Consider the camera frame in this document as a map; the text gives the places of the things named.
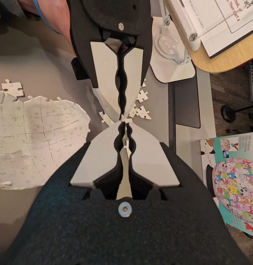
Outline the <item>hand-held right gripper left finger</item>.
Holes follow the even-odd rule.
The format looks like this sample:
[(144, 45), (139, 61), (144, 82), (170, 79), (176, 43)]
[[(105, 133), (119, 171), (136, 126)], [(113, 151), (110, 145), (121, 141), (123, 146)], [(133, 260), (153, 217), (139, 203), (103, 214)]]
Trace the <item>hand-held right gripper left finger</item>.
[(78, 187), (114, 189), (123, 176), (120, 151), (125, 123), (115, 123), (98, 134), (89, 144), (70, 184)]

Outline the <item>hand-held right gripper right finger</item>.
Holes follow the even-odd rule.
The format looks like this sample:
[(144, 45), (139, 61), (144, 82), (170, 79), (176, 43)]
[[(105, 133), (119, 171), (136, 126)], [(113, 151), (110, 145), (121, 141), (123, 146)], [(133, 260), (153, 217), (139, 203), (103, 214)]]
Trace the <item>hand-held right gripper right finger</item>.
[(177, 187), (180, 182), (161, 146), (150, 133), (128, 123), (129, 182), (134, 189)]

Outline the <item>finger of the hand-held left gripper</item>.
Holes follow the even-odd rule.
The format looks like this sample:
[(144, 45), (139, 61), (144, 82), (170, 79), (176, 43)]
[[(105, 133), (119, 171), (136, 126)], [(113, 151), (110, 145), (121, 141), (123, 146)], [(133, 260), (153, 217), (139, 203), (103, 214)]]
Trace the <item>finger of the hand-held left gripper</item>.
[(119, 91), (116, 86), (118, 74), (117, 52), (122, 44), (120, 40), (90, 42), (98, 88), (92, 88), (104, 112), (109, 118), (121, 118)]
[(128, 115), (141, 87), (143, 49), (131, 48), (122, 60), (122, 110)]

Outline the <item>puzzle pieces group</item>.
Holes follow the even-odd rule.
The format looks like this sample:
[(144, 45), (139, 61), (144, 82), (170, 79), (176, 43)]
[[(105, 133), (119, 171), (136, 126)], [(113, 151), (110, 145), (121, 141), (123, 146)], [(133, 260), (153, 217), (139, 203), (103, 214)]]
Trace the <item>puzzle pieces group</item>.
[[(139, 103), (142, 103), (148, 100), (147, 94), (148, 92), (144, 92), (143, 89), (141, 89), (139, 91), (136, 101), (138, 101)], [(101, 121), (102, 123), (106, 123), (109, 127), (114, 124), (114, 121), (112, 121), (111, 118), (104, 111), (99, 112), (99, 115), (102, 118), (102, 121)], [(149, 111), (146, 111), (143, 105), (138, 108), (136, 104), (134, 103), (134, 105), (132, 106), (130, 110), (130, 113), (128, 114), (127, 118), (125, 118), (126, 122), (127, 123), (132, 122), (132, 118), (134, 118), (135, 116), (139, 116), (140, 118), (151, 120), (151, 117), (149, 116)]]

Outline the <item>partly built white puzzle ball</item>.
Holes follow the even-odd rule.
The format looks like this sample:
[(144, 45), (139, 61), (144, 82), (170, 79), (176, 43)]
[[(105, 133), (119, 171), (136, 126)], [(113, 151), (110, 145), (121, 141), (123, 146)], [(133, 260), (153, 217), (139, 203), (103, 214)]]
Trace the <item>partly built white puzzle ball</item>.
[(85, 143), (90, 117), (74, 102), (0, 91), (0, 189), (43, 186)]

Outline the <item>person's left forearm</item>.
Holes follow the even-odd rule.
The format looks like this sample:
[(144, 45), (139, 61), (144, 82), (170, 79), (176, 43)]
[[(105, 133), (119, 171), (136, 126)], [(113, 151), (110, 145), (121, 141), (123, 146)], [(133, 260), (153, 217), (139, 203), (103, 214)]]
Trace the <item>person's left forearm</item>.
[(0, 0), (0, 19), (8, 14), (31, 21), (42, 20), (32, 0)]

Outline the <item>colourful puzzle ball box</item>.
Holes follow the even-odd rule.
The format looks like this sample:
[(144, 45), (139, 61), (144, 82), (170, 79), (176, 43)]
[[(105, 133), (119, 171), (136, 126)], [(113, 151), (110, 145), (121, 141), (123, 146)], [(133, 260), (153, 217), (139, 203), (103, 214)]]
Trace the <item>colourful puzzle ball box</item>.
[(253, 238), (253, 132), (200, 140), (203, 182), (226, 224)]

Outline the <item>single white puzzle piece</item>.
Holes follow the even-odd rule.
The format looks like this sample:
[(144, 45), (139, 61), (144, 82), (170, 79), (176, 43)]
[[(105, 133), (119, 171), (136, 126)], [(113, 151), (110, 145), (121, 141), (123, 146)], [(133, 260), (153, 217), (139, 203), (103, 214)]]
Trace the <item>single white puzzle piece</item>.
[(9, 79), (6, 79), (5, 83), (2, 83), (1, 85), (5, 94), (9, 94), (15, 98), (25, 96), (20, 82), (10, 82)]

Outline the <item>person's left hand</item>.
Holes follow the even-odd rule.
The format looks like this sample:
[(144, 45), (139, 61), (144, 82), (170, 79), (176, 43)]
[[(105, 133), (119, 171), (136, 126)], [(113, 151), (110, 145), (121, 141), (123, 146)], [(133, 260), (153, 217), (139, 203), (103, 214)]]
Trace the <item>person's left hand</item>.
[(66, 0), (38, 0), (39, 8), (49, 26), (60, 33), (72, 46), (70, 13)]

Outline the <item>dark grey table flap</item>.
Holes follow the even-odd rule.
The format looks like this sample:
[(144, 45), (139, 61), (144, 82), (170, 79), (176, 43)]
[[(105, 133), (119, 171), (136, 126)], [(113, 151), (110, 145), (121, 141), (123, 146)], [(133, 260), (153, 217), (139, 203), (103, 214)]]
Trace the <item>dark grey table flap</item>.
[(197, 74), (174, 82), (175, 120), (177, 125), (200, 128)]

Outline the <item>blue wristband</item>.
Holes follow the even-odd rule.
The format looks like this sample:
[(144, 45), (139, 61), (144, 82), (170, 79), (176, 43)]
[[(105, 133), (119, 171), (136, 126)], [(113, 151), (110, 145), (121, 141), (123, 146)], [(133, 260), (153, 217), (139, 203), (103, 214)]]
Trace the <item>blue wristband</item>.
[(34, 3), (34, 5), (35, 5), (35, 8), (36, 8), (36, 10), (37, 10), (37, 12), (38, 12), (40, 18), (41, 18), (41, 19), (43, 20), (43, 22), (47, 25), (47, 27), (48, 27), (50, 30), (52, 30), (54, 33), (56, 33), (56, 34), (58, 34), (58, 35), (61, 35), (59, 32), (55, 31), (55, 30), (54, 30), (54, 29), (48, 24), (48, 22), (46, 21), (46, 19), (45, 19), (44, 16), (43, 16), (43, 13), (42, 13), (42, 11), (41, 11), (41, 8), (40, 8), (40, 6), (39, 6), (38, 1), (37, 1), (37, 0), (33, 0), (33, 3)]

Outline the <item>white clamp bar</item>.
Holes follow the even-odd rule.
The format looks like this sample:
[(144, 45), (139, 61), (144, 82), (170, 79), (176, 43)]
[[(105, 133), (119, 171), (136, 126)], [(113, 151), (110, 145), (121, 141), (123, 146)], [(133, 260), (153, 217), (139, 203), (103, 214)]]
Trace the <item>white clamp bar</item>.
[(187, 38), (187, 42), (190, 45), (192, 51), (198, 51), (201, 47), (201, 40), (198, 39), (198, 32), (186, 11), (186, 8), (182, 1), (170, 0), (170, 9), (172, 11), (172, 19), (177, 28), (179, 34), (182, 34)]

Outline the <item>wooden document board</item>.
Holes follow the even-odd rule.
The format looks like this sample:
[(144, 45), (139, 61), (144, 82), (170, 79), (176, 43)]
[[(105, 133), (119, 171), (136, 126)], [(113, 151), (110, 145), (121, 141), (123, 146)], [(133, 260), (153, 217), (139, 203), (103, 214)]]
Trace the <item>wooden document board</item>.
[(200, 70), (208, 73), (221, 73), (245, 65), (253, 60), (253, 33), (212, 59), (209, 58), (202, 44), (197, 51), (193, 51), (182, 29), (182, 23), (174, 10), (174, 5), (170, 1), (164, 1), (164, 4), (194, 65)]

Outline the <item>black wheeled chair base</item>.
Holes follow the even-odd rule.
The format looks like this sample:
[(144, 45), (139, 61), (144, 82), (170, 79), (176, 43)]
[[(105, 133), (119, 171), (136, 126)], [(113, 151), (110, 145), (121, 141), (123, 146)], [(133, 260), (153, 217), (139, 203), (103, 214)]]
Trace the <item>black wheeled chair base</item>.
[[(253, 61), (248, 63), (248, 80), (249, 80), (251, 102), (253, 102)], [(224, 119), (224, 121), (228, 123), (233, 123), (236, 120), (236, 113), (247, 111), (250, 109), (253, 109), (253, 105), (240, 108), (237, 110), (233, 109), (229, 105), (223, 105), (221, 107), (221, 116)]]

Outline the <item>printed paper sheet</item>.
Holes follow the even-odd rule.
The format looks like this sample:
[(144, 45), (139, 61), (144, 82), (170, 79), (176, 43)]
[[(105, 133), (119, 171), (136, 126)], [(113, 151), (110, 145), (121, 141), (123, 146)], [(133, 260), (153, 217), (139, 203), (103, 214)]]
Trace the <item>printed paper sheet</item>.
[(222, 39), (233, 44), (253, 33), (253, 1), (186, 0), (182, 4), (203, 44)]

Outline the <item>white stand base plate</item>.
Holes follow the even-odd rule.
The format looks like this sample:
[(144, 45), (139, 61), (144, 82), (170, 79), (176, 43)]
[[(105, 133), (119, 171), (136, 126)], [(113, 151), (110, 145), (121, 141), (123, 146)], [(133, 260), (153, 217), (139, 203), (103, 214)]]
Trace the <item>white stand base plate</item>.
[(155, 77), (162, 83), (169, 83), (179, 80), (192, 78), (195, 75), (195, 69), (191, 62), (191, 57), (185, 48), (184, 60), (176, 61), (174, 59), (164, 58), (157, 51), (155, 46), (155, 38), (157, 35), (166, 35), (170, 38), (177, 38), (181, 40), (181, 37), (175, 27), (175, 24), (170, 18), (163, 21), (161, 17), (153, 17), (152, 24), (152, 55), (150, 60), (150, 66), (153, 70)]

